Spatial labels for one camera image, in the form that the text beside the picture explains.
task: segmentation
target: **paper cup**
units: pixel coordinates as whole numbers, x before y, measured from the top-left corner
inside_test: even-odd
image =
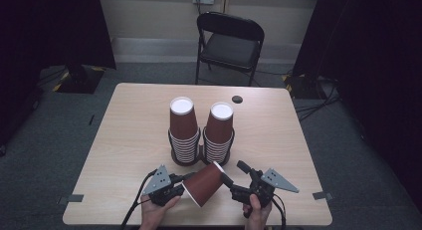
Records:
[[[223,102],[214,104],[208,116],[205,133],[214,143],[225,143],[230,140],[233,131],[233,108]]]
[[[170,103],[170,132],[177,139],[189,139],[198,131],[192,100],[179,97]]]
[[[190,166],[195,164],[199,160],[199,138],[201,137],[200,128],[197,129],[197,133],[194,138],[189,139],[185,142],[177,142],[171,135],[170,130],[168,131],[168,140],[171,145],[171,157],[175,163],[181,166]]]
[[[202,153],[202,161],[209,164],[216,161],[220,165],[225,165],[230,159],[230,149],[235,138],[235,131],[232,128],[232,134],[226,143],[213,143],[206,135],[206,128],[204,129],[204,147]]]
[[[212,162],[184,180],[182,185],[192,200],[202,207],[223,184],[222,172],[223,168],[217,162]]]

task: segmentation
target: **chair leg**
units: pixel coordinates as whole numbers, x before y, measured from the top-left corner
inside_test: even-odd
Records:
[[[199,58],[196,60],[196,76],[195,76],[195,85],[198,85],[198,79],[199,79]]]
[[[251,87],[251,86],[252,86],[252,81],[254,80],[255,70],[256,70],[256,69],[257,69],[257,67],[254,67],[254,69],[252,69],[251,76],[250,76],[250,78],[249,78],[249,87]]]

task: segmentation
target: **black cable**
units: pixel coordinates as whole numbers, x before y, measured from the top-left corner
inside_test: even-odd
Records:
[[[297,114],[298,113],[302,113],[302,112],[308,112],[308,113],[303,114],[299,118],[299,121],[302,121],[302,120],[306,119],[307,117],[311,116],[313,113],[315,113],[316,111],[318,111],[319,109],[321,109],[321,108],[323,108],[325,106],[328,106],[328,105],[331,105],[331,104],[337,102],[339,100],[339,97],[332,98],[332,94],[334,92],[334,89],[335,89],[335,85],[332,86],[331,91],[330,91],[328,97],[324,100],[324,102],[322,104],[313,105],[313,106],[310,106],[310,107],[298,107],[298,108],[295,108]]]
[[[43,86],[43,85],[45,85],[45,84],[47,84],[47,83],[49,83],[49,82],[51,82],[51,81],[53,81],[53,80],[55,80],[56,78],[58,78],[59,76],[61,76],[62,75],[62,73],[65,71],[67,69],[67,67],[65,66],[64,68],[62,68],[62,69],[60,69],[60,70],[58,70],[58,71],[56,71],[56,72],[54,72],[54,73],[52,73],[52,74],[49,74],[48,76],[46,76],[46,77],[44,77],[44,78],[42,78],[42,79],[40,79],[40,81],[38,81],[38,85],[37,85],[37,87],[41,87],[41,86]],[[43,83],[41,83],[42,81],[44,81],[44,80],[46,80],[46,79],[48,79],[48,78],[50,78],[51,76],[53,76],[53,75],[56,75],[55,77],[53,77],[52,79],[49,79],[48,81],[46,81],[46,82],[43,82]]]
[[[251,76],[247,75],[246,73],[242,73],[242,72],[241,72],[241,74],[245,75],[245,76],[246,76],[246,77],[248,77],[248,78],[251,78]],[[256,84],[258,87],[261,87],[261,85],[257,82],[257,80],[255,80],[255,78],[253,78],[253,79],[252,79],[252,81],[253,81],[253,82],[255,82],[255,84]]]
[[[196,8],[198,9],[198,14],[201,15],[201,0],[195,0],[196,1]]]
[[[215,84],[215,85],[218,85],[218,86],[224,86],[220,83],[212,82],[212,81],[209,81],[209,80],[206,80],[206,79],[198,78],[198,80],[203,81],[203,82],[207,82],[207,83],[212,83],[212,84]],[[255,79],[252,79],[252,81],[255,82],[255,84],[257,84],[258,87],[261,87],[261,85]]]
[[[284,211],[283,211],[282,207],[280,207],[280,205],[276,202],[276,200],[274,200],[274,198],[271,199],[271,201],[274,203],[274,205],[277,207],[277,209],[279,209],[279,211],[282,215],[282,230],[285,230],[286,229],[286,208],[285,208],[285,204],[282,201],[283,208],[284,208]]]
[[[293,69],[290,69],[286,72],[286,76],[291,77],[293,74]]]
[[[286,75],[286,74],[280,74],[280,73],[271,73],[271,72],[264,72],[264,71],[255,71],[256,73],[262,73],[262,74],[270,74],[270,75],[276,75],[276,76],[278,76],[278,75],[280,75],[280,76],[282,76],[282,75]]]
[[[142,201],[142,202],[138,202],[138,199],[140,197],[140,193],[142,192],[143,185],[145,185],[146,180],[148,180],[149,177],[153,176],[156,171],[157,171],[157,169],[155,169],[152,172],[148,173],[148,175],[146,175],[146,177],[143,179],[142,184],[140,184],[139,190],[137,191],[136,198],[134,199],[134,201],[133,201],[130,209],[127,211],[126,216],[124,217],[124,220],[123,220],[123,222],[120,225],[120,230],[123,230],[126,227],[127,221],[129,220],[130,215],[132,214],[132,212],[134,211],[134,209],[139,204],[141,204],[143,202],[146,202],[146,201],[149,201],[149,199],[148,199],[148,200],[145,200],[145,201]]]
[[[226,1],[227,0],[224,0],[224,3],[223,3],[223,13],[226,13]]]

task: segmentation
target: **black equipment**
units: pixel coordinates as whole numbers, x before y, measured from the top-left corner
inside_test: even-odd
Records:
[[[0,0],[0,20],[1,156],[41,100],[41,70],[70,61],[115,69],[115,61],[101,0]],[[84,74],[68,68],[73,79]]]
[[[272,201],[282,214],[282,229],[285,229],[286,209],[283,210],[274,200],[274,196],[276,195],[274,194],[274,191],[276,188],[281,188],[292,192],[299,192],[299,190],[272,168],[263,173],[262,170],[255,170],[254,168],[251,168],[242,160],[238,161],[237,166],[246,174],[249,174],[252,181],[249,185],[249,188],[242,187],[234,184],[233,180],[226,173],[222,173],[221,180],[223,181],[224,185],[230,189],[230,192],[232,193],[232,199],[247,205],[251,205],[249,197],[254,193],[257,195],[258,199],[260,200],[261,207],[263,208]],[[252,208],[248,212],[245,212],[243,215],[246,218],[249,218],[251,213]]]
[[[142,193],[142,196],[148,195],[149,200],[159,206],[164,206],[170,199],[179,195],[183,195],[184,188],[183,185],[179,184],[174,186],[176,183],[179,183],[183,180],[188,179],[192,176],[194,172],[188,173],[186,175],[176,175],[174,173],[168,174],[165,165],[160,165],[158,168],[154,169],[152,172],[148,173],[146,177],[143,179],[142,184],[140,185],[139,191],[136,194],[136,197],[128,210],[126,216],[124,217],[123,222],[120,225],[120,229],[124,229],[126,226],[127,221],[130,218],[131,213],[133,210],[142,202],[138,202],[139,197]],[[152,179],[149,181],[148,185],[143,189],[143,185],[145,185],[146,180],[149,177]]]
[[[317,0],[293,76],[338,80],[362,137],[422,213],[421,3]]]

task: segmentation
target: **small black object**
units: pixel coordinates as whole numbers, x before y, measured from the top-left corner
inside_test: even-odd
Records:
[[[174,184],[181,182],[183,180],[188,179],[193,175],[192,173],[188,173],[186,175],[176,175],[174,173],[170,174],[170,181],[171,183],[163,188],[157,189],[156,191],[153,191],[148,194],[149,198],[151,199],[151,202],[159,205],[164,206],[168,201],[170,201],[173,197],[179,195],[183,195],[184,188],[183,185],[177,185],[174,186]]]
[[[95,116],[96,116],[96,115],[91,116],[91,119],[90,119],[90,123],[89,123],[89,125],[93,124],[93,121],[94,121],[94,117],[95,117]]]
[[[274,191],[276,188],[261,179],[263,171],[251,168],[242,160],[238,161],[237,166],[246,174],[249,173],[252,181],[249,185],[249,188],[238,186],[233,184],[233,180],[231,180],[229,176],[223,173],[221,179],[223,183],[230,188],[230,192],[232,192],[232,199],[247,205],[251,205],[249,196],[254,193],[260,200],[261,206],[266,207],[273,199]],[[249,218],[251,212],[252,209],[249,212],[244,213],[244,216]]]
[[[243,101],[243,98],[240,97],[240,96],[234,96],[232,98],[232,102],[235,103],[235,104],[240,104],[242,101]]]
[[[72,194],[72,195],[69,195],[68,197],[61,197],[59,201],[57,202],[57,204],[67,205],[69,202],[82,202],[83,199],[84,199],[83,194]]]
[[[102,79],[104,71],[82,65],[66,64],[68,72],[56,84],[57,93],[93,94]]]
[[[330,193],[325,193],[323,191],[313,193],[313,197],[314,197],[314,200],[319,200],[319,199],[323,199],[324,198],[324,199],[326,199],[326,201],[330,201],[330,200],[333,199],[333,197],[332,197],[332,195]]]
[[[286,77],[284,83],[292,99],[326,100],[326,94],[317,80]]]

